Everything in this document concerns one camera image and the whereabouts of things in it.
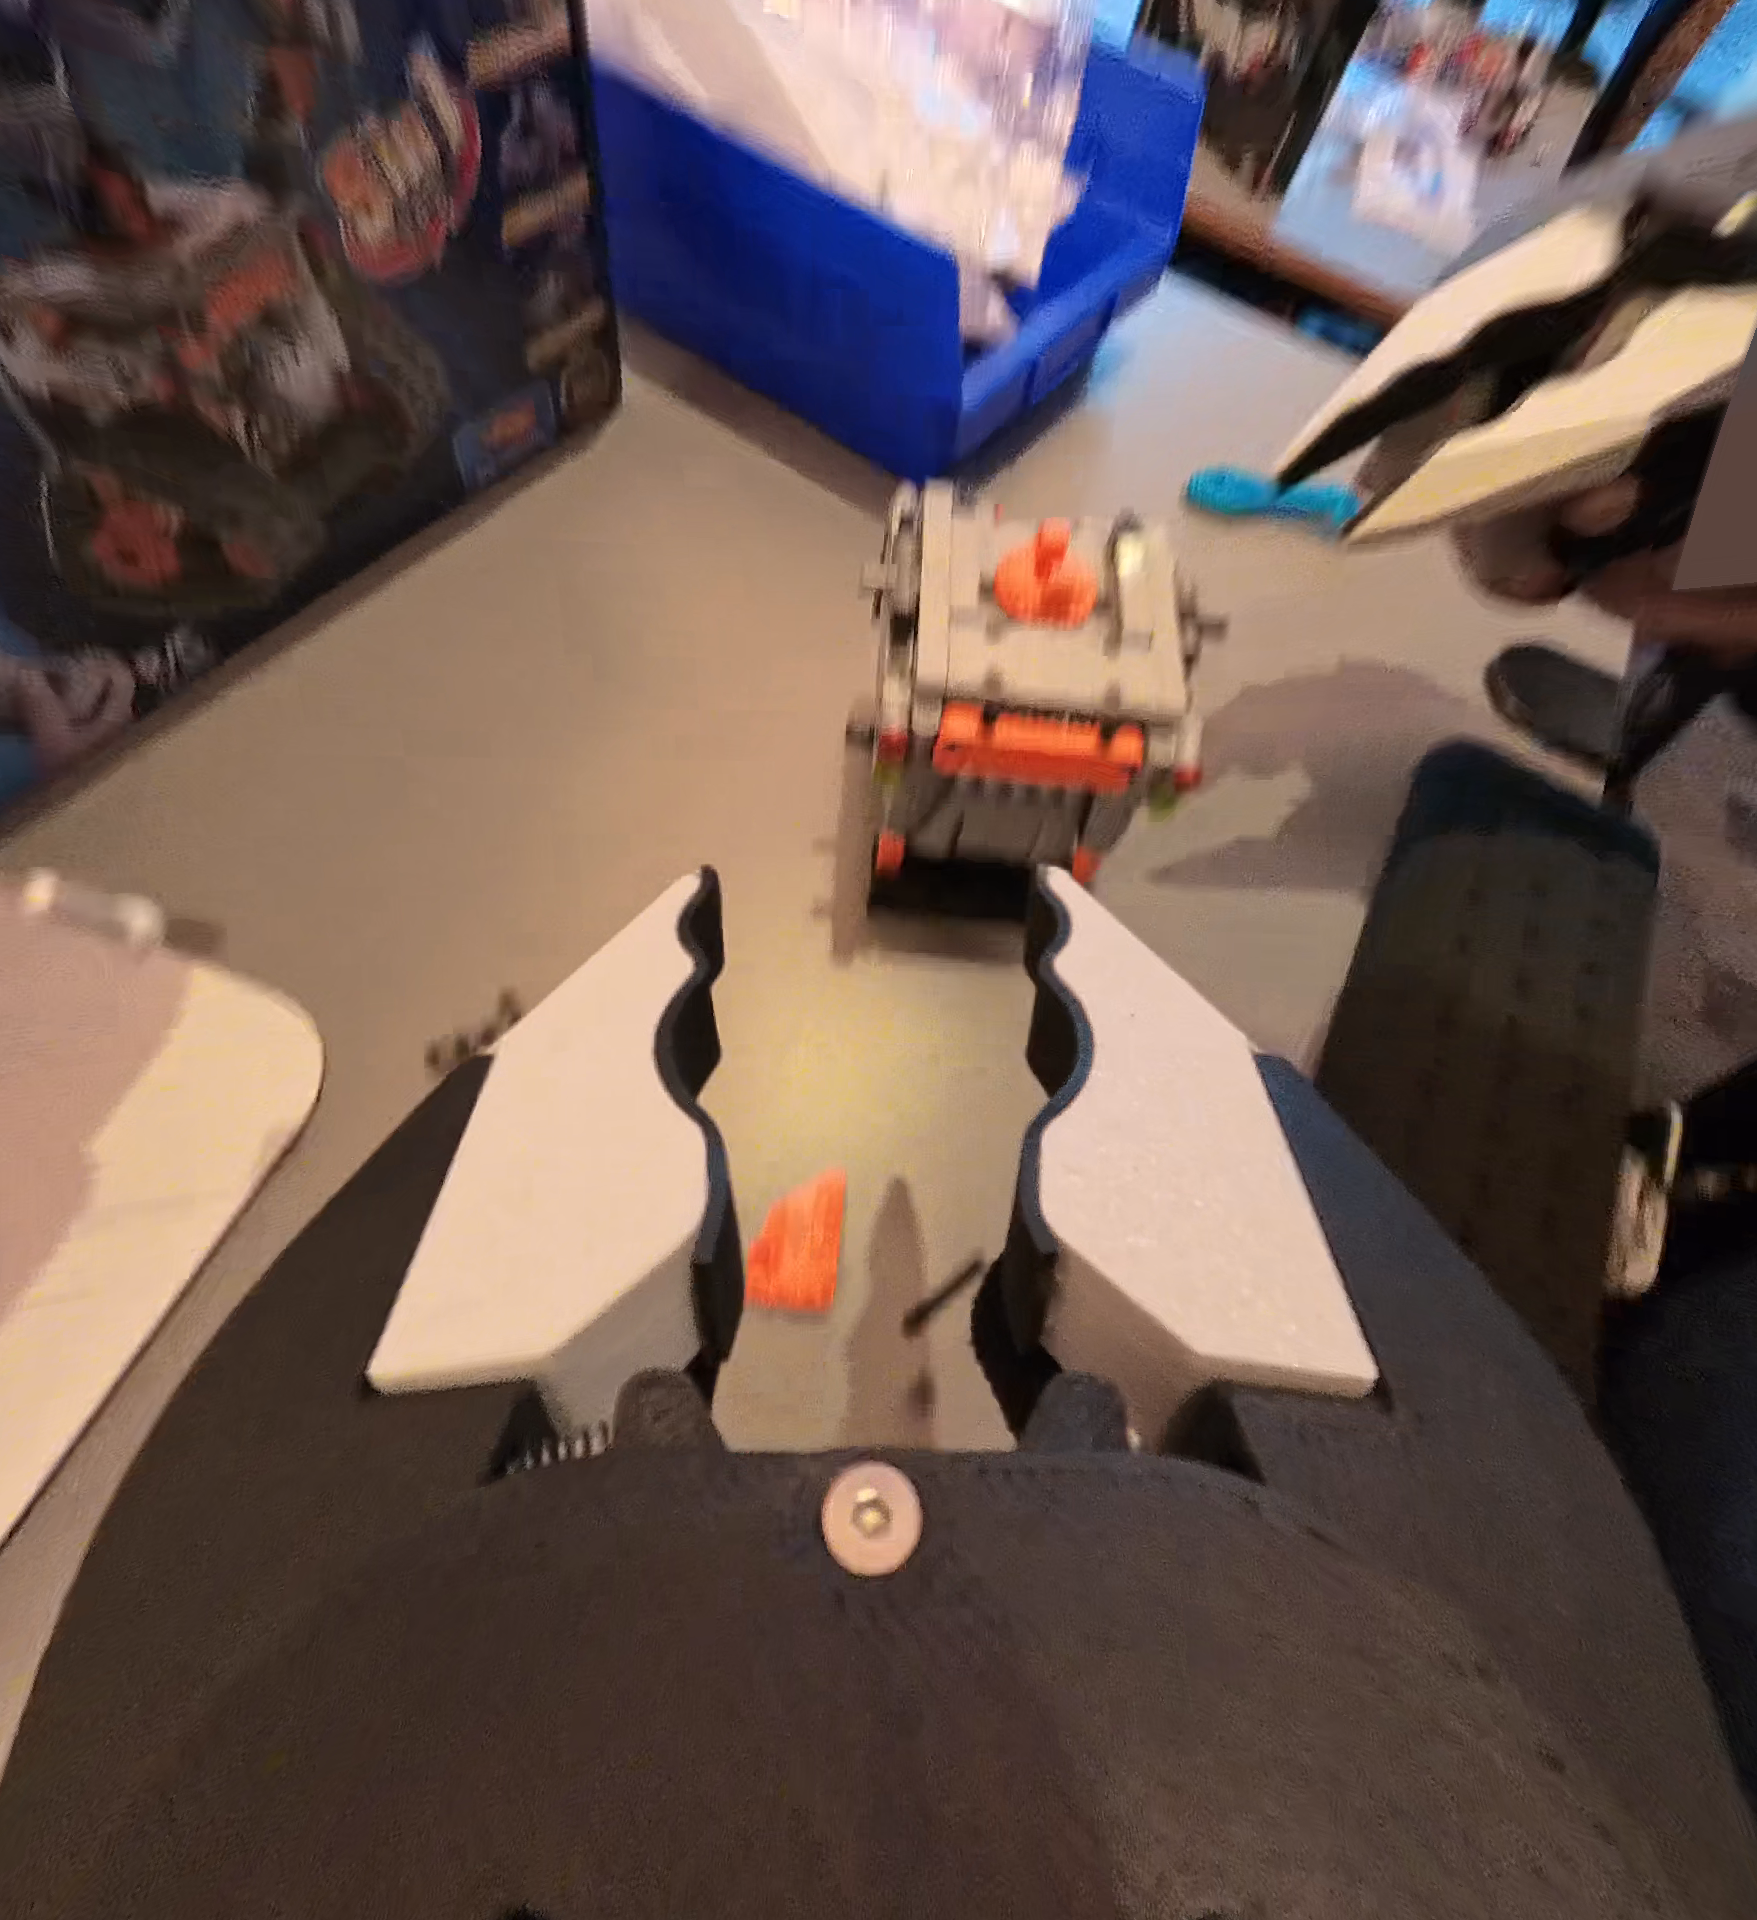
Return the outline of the metal key clip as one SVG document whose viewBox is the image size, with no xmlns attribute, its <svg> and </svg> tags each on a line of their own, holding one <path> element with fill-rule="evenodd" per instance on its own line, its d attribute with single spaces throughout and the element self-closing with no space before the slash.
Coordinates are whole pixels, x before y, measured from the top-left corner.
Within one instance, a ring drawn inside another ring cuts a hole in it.
<svg viewBox="0 0 1757 1920">
<path fill-rule="evenodd" d="M 1687 1158 L 1687 1110 L 1665 1100 L 1629 1119 L 1622 1147 L 1603 1294 L 1610 1303 L 1643 1299 L 1658 1281 L 1674 1211 L 1702 1205 L 1724 1187 L 1723 1172 Z"/>
</svg>

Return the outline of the teal plastic object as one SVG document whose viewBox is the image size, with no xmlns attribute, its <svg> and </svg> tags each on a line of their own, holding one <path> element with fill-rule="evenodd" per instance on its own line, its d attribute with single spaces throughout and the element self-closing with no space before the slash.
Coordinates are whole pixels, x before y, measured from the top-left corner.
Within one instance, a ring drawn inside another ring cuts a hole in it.
<svg viewBox="0 0 1757 1920">
<path fill-rule="evenodd" d="M 1361 507 L 1359 496 L 1345 484 L 1282 486 L 1267 471 L 1233 465 L 1195 469 L 1181 497 L 1203 518 L 1289 523 L 1324 539 L 1339 539 Z"/>
</svg>

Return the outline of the black stand base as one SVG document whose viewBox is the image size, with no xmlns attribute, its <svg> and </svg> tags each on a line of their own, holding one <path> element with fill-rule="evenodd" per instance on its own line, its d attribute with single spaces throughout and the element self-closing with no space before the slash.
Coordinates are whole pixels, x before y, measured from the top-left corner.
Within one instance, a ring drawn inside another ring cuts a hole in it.
<svg viewBox="0 0 1757 1920">
<path fill-rule="evenodd" d="M 1611 786 L 1643 776 L 1698 715 L 1682 700 L 1682 676 L 1644 649 L 1610 673 L 1556 644 L 1520 641 L 1490 658 L 1482 681 L 1512 727 Z"/>
</svg>

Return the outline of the blue plastic bin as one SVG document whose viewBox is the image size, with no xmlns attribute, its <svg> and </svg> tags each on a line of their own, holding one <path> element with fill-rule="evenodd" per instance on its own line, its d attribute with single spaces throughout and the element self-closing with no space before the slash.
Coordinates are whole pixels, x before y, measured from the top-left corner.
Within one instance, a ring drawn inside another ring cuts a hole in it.
<svg viewBox="0 0 1757 1920">
<path fill-rule="evenodd" d="M 1204 114 L 1197 62 L 1108 33 L 1094 3 L 1067 151 L 1082 197 L 1015 288 L 761 145 L 741 101 L 765 71 L 727 6 L 585 6 L 622 310 L 893 476 L 976 465 L 1156 289 Z"/>
</svg>

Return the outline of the clear plastic bags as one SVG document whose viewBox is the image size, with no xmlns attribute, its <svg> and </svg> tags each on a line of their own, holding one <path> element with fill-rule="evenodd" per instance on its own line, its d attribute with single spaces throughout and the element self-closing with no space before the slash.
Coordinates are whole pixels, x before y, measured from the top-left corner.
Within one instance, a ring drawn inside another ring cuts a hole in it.
<svg viewBox="0 0 1757 1920">
<path fill-rule="evenodd" d="M 727 18 L 765 76 L 743 124 L 794 173 L 1032 288 L 1074 215 L 1095 6 L 1083 1 L 745 1 Z"/>
</svg>

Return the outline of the black axle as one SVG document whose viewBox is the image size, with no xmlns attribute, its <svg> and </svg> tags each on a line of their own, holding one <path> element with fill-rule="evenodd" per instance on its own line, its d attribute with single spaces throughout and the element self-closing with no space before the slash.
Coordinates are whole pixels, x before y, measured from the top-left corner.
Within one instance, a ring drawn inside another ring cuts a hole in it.
<svg viewBox="0 0 1757 1920">
<path fill-rule="evenodd" d="M 950 1308 L 958 1299 L 963 1299 L 973 1286 L 976 1286 L 987 1272 L 987 1260 L 974 1257 L 966 1260 L 950 1279 L 940 1283 L 937 1289 L 927 1293 L 923 1299 L 913 1301 L 900 1320 L 900 1331 L 904 1336 L 919 1336 L 930 1324 L 940 1316 L 944 1308 Z"/>
</svg>

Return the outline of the orange brick panel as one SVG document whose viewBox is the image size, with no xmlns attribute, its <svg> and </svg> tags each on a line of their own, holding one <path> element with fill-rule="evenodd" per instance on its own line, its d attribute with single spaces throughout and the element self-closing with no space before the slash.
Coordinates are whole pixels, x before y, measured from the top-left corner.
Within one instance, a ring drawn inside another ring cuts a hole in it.
<svg viewBox="0 0 1757 1920">
<path fill-rule="evenodd" d="M 772 1201 L 746 1249 L 749 1308 L 798 1316 L 833 1308 L 845 1207 L 843 1168 L 828 1168 Z"/>
</svg>

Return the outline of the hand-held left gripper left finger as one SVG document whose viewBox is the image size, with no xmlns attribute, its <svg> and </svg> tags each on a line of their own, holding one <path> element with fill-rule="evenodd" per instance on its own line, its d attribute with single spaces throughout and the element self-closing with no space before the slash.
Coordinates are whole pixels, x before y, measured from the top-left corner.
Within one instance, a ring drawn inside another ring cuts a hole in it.
<svg viewBox="0 0 1757 1920">
<path fill-rule="evenodd" d="M 372 1349 L 376 1393 L 526 1388 L 564 1440 L 609 1434 L 640 1372 L 713 1395 L 746 1293 L 703 1105 L 723 969 L 700 864 L 509 1026 Z"/>
</svg>

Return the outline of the dark robot kit box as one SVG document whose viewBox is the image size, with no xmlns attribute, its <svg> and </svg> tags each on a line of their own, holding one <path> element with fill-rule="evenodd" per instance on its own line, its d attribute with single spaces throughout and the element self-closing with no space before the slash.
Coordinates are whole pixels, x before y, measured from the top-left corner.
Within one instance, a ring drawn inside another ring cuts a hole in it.
<svg viewBox="0 0 1757 1920">
<path fill-rule="evenodd" d="M 624 366 L 578 1 L 0 1 L 0 818 Z"/>
</svg>

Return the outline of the grey orange toy brick assembly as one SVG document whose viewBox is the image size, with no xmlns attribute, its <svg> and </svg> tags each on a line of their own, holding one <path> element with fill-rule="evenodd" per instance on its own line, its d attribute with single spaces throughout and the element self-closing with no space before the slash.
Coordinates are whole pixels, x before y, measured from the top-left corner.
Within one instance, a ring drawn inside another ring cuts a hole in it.
<svg viewBox="0 0 1757 1920">
<path fill-rule="evenodd" d="M 1088 885 L 1138 815 L 1201 786 L 1197 676 L 1225 622 L 1164 521 L 1017 518 L 907 482 L 864 591 L 875 897 L 932 870 L 1060 864 Z"/>
</svg>

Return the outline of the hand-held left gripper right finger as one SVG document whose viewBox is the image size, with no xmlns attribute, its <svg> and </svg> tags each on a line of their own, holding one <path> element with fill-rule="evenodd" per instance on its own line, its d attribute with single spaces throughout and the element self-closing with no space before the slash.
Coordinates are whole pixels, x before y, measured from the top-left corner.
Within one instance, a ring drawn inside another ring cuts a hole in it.
<svg viewBox="0 0 1757 1920">
<path fill-rule="evenodd" d="M 985 1279 L 985 1376 L 1023 1434 L 1104 1379 L 1169 1447 L 1227 1388 L 1358 1404 L 1381 1367 L 1258 1048 L 1088 885 L 1035 869 L 1023 949 L 1041 1093 Z"/>
</svg>

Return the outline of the brown background table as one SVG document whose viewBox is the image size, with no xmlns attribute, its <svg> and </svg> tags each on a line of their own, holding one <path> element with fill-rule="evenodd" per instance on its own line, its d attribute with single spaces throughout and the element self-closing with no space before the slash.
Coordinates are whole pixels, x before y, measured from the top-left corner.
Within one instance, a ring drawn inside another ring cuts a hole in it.
<svg viewBox="0 0 1757 1920">
<path fill-rule="evenodd" d="M 1203 148 L 1185 236 L 1306 293 L 1387 318 L 1551 186 L 1593 103 L 1580 3 L 1381 3 L 1277 197 Z"/>
</svg>

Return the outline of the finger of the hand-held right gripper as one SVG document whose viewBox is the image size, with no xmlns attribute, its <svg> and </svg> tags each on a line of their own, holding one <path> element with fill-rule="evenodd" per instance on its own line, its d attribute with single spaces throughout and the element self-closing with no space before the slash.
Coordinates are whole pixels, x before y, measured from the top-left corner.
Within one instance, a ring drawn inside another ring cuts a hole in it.
<svg viewBox="0 0 1757 1920">
<path fill-rule="evenodd" d="M 1605 357 L 1671 291 L 1757 286 L 1757 121 L 1688 131 L 1619 165 L 1498 245 L 1482 241 L 1410 305 L 1276 458 L 1276 480 L 1296 486 L 1366 453 L 1358 489 L 1373 496 L 1456 427 Z M 1677 465 L 1697 486 L 1726 406 L 1666 430 L 1631 471 Z"/>
<path fill-rule="evenodd" d="M 1441 437 L 1352 516 L 1345 541 L 1413 539 L 1613 484 L 1661 433 L 1724 408 L 1755 331 L 1757 286 L 1671 291 L 1605 357 Z"/>
</svg>

